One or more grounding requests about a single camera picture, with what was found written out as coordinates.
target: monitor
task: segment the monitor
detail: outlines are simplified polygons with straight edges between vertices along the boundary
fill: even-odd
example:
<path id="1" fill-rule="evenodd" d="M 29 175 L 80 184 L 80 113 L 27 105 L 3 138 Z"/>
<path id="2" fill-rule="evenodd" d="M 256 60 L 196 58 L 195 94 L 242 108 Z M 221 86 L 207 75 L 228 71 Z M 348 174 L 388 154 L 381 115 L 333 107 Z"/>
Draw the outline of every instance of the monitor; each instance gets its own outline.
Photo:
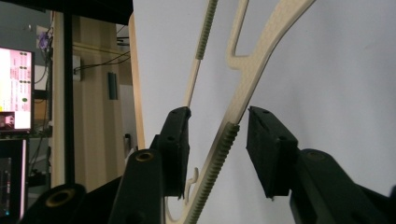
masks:
<path id="1" fill-rule="evenodd" d="M 0 47 L 0 134 L 33 128 L 35 54 Z"/>
<path id="2" fill-rule="evenodd" d="M 15 224 L 26 202 L 27 140 L 0 140 L 0 223 Z"/>

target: green non-slip strip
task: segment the green non-slip strip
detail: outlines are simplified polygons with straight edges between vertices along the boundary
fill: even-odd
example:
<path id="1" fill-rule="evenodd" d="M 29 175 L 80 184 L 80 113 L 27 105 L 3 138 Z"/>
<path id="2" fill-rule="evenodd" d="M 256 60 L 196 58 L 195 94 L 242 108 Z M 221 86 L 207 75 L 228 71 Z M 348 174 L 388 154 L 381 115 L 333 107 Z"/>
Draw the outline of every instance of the green non-slip strip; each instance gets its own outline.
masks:
<path id="1" fill-rule="evenodd" d="M 216 7 L 218 6 L 219 0 L 210 0 L 207 6 L 207 11 L 205 15 L 204 25 L 202 27 L 201 36 L 199 39 L 199 44 L 195 59 L 202 60 L 204 58 L 207 39 L 209 38 L 210 29 L 212 27 L 213 18 L 215 17 Z"/>
<path id="2" fill-rule="evenodd" d="M 197 204 L 192 207 L 191 218 L 188 223 L 194 224 L 198 221 L 202 210 L 204 209 L 207 198 L 209 197 L 210 191 L 215 185 L 216 179 L 218 178 L 221 167 L 225 162 L 225 159 L 230 152 L 233 141 L 239 132 L 239 125 L 228 122 L 224 128 L 224 131 L 220 137 L 219 144 L 213 154 L 213 160 L 210 167 L 207 170 L 207 178 L 203 181 L 202 190 L 198 195 Z"/>

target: white surface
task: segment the white surface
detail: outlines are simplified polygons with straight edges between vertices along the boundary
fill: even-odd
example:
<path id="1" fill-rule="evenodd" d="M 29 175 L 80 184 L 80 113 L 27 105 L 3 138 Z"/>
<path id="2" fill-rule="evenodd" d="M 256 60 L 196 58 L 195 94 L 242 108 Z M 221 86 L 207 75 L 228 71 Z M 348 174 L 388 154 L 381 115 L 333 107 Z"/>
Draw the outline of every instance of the white surface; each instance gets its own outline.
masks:
<path id="1" fill-rule="evenodd" d="M 237 48 L 249 54 L 277 1 L 251 1 Z M 147 146 L 182 106 L 206 3 L 134 1 Z M 225 62 L 237 1 L 219 1 L 191 102 L 189 176 L 206 154 L 239 80 Z M 278 44 L 250 105 L 333 155 L 358 184 L 396 184 L 396 3 L 320 1 Z M 246 147 L 248 113 L 198 223 L 293 223 L 289 198 L 265 199 Z M 179 203 L 174 200 L 174 217 Z"/>

